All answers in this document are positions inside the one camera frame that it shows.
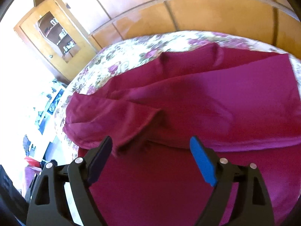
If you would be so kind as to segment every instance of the folded blanket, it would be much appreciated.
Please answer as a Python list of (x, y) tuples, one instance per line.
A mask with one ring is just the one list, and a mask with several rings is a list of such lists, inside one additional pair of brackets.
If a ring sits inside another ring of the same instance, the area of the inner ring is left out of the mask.
[(300, 97), (288, 55), (217, 44), (163, 53), (92, 95), (74, 93), (66, 116), (63, 130), (79, 147), (96, 147), (110, 135), (114, 153), (142, 130), (149, 134), (144, 140), (184, 149), (196, 135), (219, 152), (301, 143)]
[(113, 139), (90, 188), (109, 225), (195, 223), (212, 188), (189, 151), (194, 135), (233, 164), (257, 164), (278, 223), (299, 196), (301, 101), (287, 54), (217, 44), (162, 53), (92, 95), (74, 93), (63, 130), (79, 156)]

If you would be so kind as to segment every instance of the wooden cabinet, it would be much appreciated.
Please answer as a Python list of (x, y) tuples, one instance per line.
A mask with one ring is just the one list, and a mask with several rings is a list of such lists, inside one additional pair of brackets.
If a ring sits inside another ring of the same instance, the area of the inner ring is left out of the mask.
[(23, 41), (41, 54), (55, 76), (68, 81), (96, 55), (97, 43), (70, 13), (62, 0), (45, 0), (15, 26)]

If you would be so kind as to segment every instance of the metal screw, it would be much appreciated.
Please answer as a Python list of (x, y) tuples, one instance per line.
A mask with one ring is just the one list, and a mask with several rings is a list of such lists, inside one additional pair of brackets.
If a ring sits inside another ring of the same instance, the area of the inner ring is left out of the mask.
[(78, 157), (75, 159), (75, 163), (77, 163), (77, 164), (82, 163), (83, 160), (84, 160), (83, 158)]
[(227, 164), (228, 160), (226, 158), (220, 158), (219, 162), (222, 163), (222, 164)]
[(52, 162), (49, 162), (49, 163), (47, 163), (47, 164), (46, 164), (46, 166), (45, 166), (45, 167), (46, 167), (46, 168), (51, 168), (51, 167), (52, 167), (52, 165), (53, 165), (53, 164), (52, 164)]
[(256, 166), (255, 163), (251, 163), (251, 164), (250, 164), (250, 167), (251, 167), (252, 169), (256, 169), (256, 168), (257, 168), (257, 166)]

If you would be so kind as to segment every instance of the red object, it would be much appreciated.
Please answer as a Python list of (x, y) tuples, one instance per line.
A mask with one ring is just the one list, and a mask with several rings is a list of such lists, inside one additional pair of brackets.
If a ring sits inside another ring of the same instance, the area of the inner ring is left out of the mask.
[(74, 93), (66, 115), (81, 148), (113, 139), (90, 189), (109, 225), (194, 224), (212, 191), (189, 151), (194, 135), (234, 164), (257, 164), (276, 221), (299, 196), (301, 104), (287, 54), (217, 44), (162, 53), (93, 95)]
[(40, 163), (36, 161), (35, 159), (30, 158), (29, 156), (26, 156), (24, 158), (25, 161), (29, 164), (31, 167), (40, 167)]

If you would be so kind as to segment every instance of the purple cloth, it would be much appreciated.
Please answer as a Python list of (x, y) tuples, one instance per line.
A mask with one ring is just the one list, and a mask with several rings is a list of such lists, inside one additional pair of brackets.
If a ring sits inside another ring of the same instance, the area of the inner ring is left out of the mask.
[(80, 156), (113, 139), (115, 156), (90, 188), (109, 225), (195, 223), (212, 188), (189, 151), (194, 135), (233, 164), (257, 164), (278, 223), (299, 196), (301, 102), (287, 54), (217, 44), (162, 53), (93, 95), (74, 93), (66, 115)]

